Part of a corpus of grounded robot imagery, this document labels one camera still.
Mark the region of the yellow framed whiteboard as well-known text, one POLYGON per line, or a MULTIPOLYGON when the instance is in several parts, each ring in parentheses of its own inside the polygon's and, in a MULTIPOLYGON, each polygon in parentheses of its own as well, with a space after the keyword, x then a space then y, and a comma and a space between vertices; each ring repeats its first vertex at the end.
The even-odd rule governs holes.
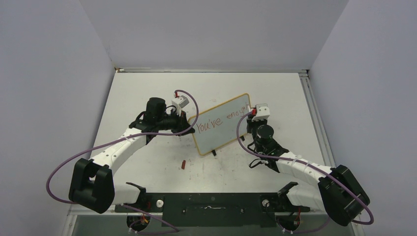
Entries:
POLYGON ((237 140, 238 121, 249 112, 250 106, 250 95, 243 93, 190 117, 190 124, 197 120, 192 136, 198 153, 204 156, 237 140))

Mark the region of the red marker cap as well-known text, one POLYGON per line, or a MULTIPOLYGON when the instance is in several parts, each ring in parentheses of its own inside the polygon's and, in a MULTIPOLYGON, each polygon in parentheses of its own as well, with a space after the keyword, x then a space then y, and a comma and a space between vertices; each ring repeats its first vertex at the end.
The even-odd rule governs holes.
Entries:
POLYGON ((185 164, 186 164, 186 161, 185 161, 185 160, 183 160, 183 161, 182 161, 182 164, 181 164, 181 169, 182 169, 182 170, 184 170, 184 169, 185 169, 185 164))

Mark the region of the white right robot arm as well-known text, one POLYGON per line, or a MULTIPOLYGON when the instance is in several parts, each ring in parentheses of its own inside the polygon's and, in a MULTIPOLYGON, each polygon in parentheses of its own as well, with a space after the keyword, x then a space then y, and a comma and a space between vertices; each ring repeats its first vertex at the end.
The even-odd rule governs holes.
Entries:
POLYGON ((293 176, 312 187, 307 190, 292 182, 279 190, 278 204, 283 210, 317 209, 341 226, 357 222, 356 217, 365 210, 370 217, 366 224, 374 222, 368 207, 370 199, 349 168, 324 166, 293 154, 273 138, 274 130, 265 118, 250 115, 246 122, 247 132, 253 139, 244 147, 246 152, 258 157, 271 170, 293 176))

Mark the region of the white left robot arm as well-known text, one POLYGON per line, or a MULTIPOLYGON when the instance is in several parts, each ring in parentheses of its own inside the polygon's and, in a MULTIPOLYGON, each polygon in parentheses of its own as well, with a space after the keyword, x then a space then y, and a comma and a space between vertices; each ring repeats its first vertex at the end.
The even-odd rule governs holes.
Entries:
POLYGON ((129 124, 116 143, 88 160, 80 159, 75 163, 70 201, 97 213, 121 204, 127 204, 135 212, 142 211, 147 204, 146 189, 131 182, 115 184, 114 175, 136 151, 155 136, 164 135, 166 130, 176 136, 194 133, 183 111, 188 104, 184 95, 175 97, 170 106, 162 98, 150 98, 146 110, 129 124))

